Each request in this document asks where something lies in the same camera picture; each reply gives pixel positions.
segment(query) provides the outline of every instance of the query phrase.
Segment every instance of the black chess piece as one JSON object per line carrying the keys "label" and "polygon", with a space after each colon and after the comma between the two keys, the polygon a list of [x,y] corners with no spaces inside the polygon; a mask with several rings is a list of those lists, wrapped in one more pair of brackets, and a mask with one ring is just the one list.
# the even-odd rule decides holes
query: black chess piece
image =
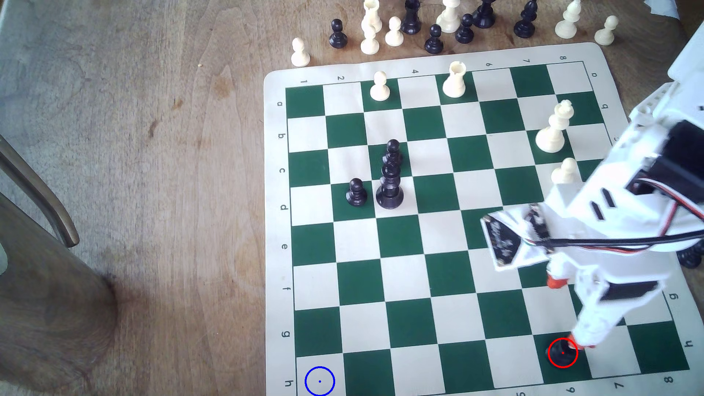
{"label": "black chess piece", "polygon": [[344,48],[347,45],[347,35],[342,32],[342,21],[333,19],[330,26],[332,27],[330,45],[332,45],[332,48]]}
{"label": "black chess piece", "polygon": [[455,33],[455,39],[462,44],[469,44],[474,39],[474,32],[472,31],[472,14],[465,14],[462,16],[462,22],[460,28]]}
{"label": "black chess piece", "polygon": [[352,206],[362,206],[367,201],[367,190],[364,189],[362,180],[350,180],[350,188],[346,194],[347,202]]}
{"label": "black chess piece", "polygon": [[425,40],[425,51],[428,54],[440,54],[442,52],[444,44],[440,40],[440,35],[442,34],[442,28],[440,25],[432,25],[430,27],[430,38]]}
{"label": "black chess piece", "polygon": [[487,29],[494,26],[496,22],[496,14],[494,9],[491,7],[491,3],[496,0],[482,0],[481,6],[472,14],[472,19],[474,21],[474,26],[479,29]]}
{"label": "black chess piece", "polygon": [[414,35],[420,31],[419,8],[420,0],[406,0],[406,16],[401,21],[401,32]]}
{"label": "black chess piece", "polygon": [[533,21],[538,16],[538,3],[536,0],[529,0],[521,11],[521,20],[513,26],[513,32],[522,39],[527,39],[535,33]]}

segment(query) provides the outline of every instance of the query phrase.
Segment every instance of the wood grain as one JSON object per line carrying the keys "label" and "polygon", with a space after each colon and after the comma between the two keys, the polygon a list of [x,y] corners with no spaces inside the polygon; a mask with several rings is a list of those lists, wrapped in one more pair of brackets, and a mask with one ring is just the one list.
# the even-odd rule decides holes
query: wood grain
{"label": "wood grain", "polygon": [[[478,1],[464,0],[460,12]],[[641,0],[583,3],[575,39],[553,33],[567,0],[539,5],[537,33],[513,24],[523,0],[498,0],[474,42],[443,34],[445,54],[589,41],[621,18],[604,53],[627,111],[668,81],[685,42]],[[263,78],[290,68],[302,37],[311,65],[427,56],[425,34],[359,49],[361,1],[7,0],[0,30],[0,130],[62,199],[73,249],[113,279],[115,346],[61,395],[264,395]],[[427,27],[442,10],[423,1]],[[401,0],[382,0],[386,23]],[[349,45],[333,50],[341,18]],[[45,228],[39,209],[3,192]],[[702,270],[688,271],[698,301]],[[0,384],[0,393],[34,395]]]}

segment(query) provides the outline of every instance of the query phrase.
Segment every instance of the vinyl chess mat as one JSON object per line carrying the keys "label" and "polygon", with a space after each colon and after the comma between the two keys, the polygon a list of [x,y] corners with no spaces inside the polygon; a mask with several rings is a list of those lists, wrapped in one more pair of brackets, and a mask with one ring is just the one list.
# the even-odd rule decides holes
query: vinyl chess mat
{"label": "vinyl chess mat", "polygon": [[[452,61],[466,92],[445,96]],[[370,98],[383,70],[391,96]],[[267,395],[698,395],[704,328],[678,267],[568,369],[545,350],[581,309],[546,266],[497,272],[479,219],[587,179],[627,126],[592,43],[281,70],[265,79]],[[534,138],[574,116],[554,154]],[[400,207],[374,195],[401,142]],[[352,178],[368,193],[347,203]]]}

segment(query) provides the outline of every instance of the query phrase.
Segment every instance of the white square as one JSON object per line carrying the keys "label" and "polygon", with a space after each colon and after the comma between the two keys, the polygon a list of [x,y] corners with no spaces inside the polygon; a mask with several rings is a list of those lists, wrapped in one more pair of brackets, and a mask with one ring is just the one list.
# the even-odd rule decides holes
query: white square
{"label": "white square", "polygon": [[484,339],[476,293],[433,297],[430,302],[438,344]]}
{"label": "white square", "polygon": [[604,124],[575,125],[567,127],[567,136],[574,159],[603,159],[611,151],[611,141]]}
{"label": "white square", "polygon": [[294,292],[297,311],[339,306],[337,264],[295,266]]}
{"label": "white square", "polygon": [[337,262],[371,260],[381,256],[376,218],[336,221],[332,225]]}
{"label": "white square", "polygon": [[340,329],[344,353],[391,347],[385,302],[341,306]]}
{"label": "white square", "polygon": [[495,169],[535,165],[528,133],[524,130],[490,133],[486,136],[486,141],[489,143]]}
{"label": "white square", "polygon": [[385,301],[430,297],[423,254],[382,258],[382,280]]}
{"label": "white square", "polygon": [[327,124],[325,116],[289,118],[289,152],[325,150]]}
{"label": "white square", "polygon": [[548,65],[548,74],[556,94],[591,91],[591,83],[582,62]]}
{"label": "white square", "polygon": [[402,108],[440,106],[440,95],[434,75],[399,78],[397,81]]}
{"label": "white square", "polygon": [[501,206],[496,172],[493,169],[455,173],[455,188],[460,209],[495,208]]}
{"label": "white square", "polygon": [[445,136],[462,137],[486,134],[482,109],[478,101],[440,106]]}
{"label": "white square", "polygon": [[414,176],[452,173],[452,158],[447,139],[408,142],[410,172]]}
{"label": "white square", "polygon": [[386,144],[391,139],[405,142],[406,124],[403,110],[380,110],[364,113],[364,125],[367,130],[367,144]]}
{"label": "white square", "polygon": [[474,86],[477,88],[479,101],[512,99],[517,97],[513,87],[511,70],[481,70],[472,72]]}
{"label": "white square", "polygon": [[548,118],[555,113],[557,103],[558,97],[555,95],[518,98],[526,130],[540,130],[549,126]]}
{"label": "white square", "polygon": [[327,150],[332,184],[349,183],[354,178],[372,179],[367,146],[347,146]]}
{"label": "white square", "polygon": [[477,293],[521,288],[518,271],[497,271],[494,268],[489,248],[470,250],[470,264]]}
{"label": "white square", "polygon": [[462,212],[442,211],[418,215],[423,253],[445,253],[467,250]]}
{"label": "white square", "polygon": [[323,85],[322,98],[326,116],[364,112],[362,85],[359,82]]}
{"label": "white square", "polygon": [[528,287],[523,289],[523,300],[532,334],[571,331],[577,322],[570,290],[566,287]]}
{"label": "white square", "polygon": [[486,340],[486,352],[495,388],[543,382],[532,335],[491,338]]}
{"label": "white square", "polygon": [[445,393],[437,344],[391,349],[396,396]]}
{"label": "white square", "polygon": [[[332,386],[332,376],[329,371],[325,369],[314,369],[315,367],[321,366],[327,367],[332,374],[335,375],[334,388]],[[342,354],[297,357],[296,378],[298,379],[297,388],[299,395],[310,394],[306,390],[306,385],[308,385],[308,389],[316,395],[324,395],[332,389],[332,392],[330,392],[328,396],[346,396],[345,363]]]}
{"label": "white square", "polygon": [[291,188],[291,225],[332,223],[330,185]]}

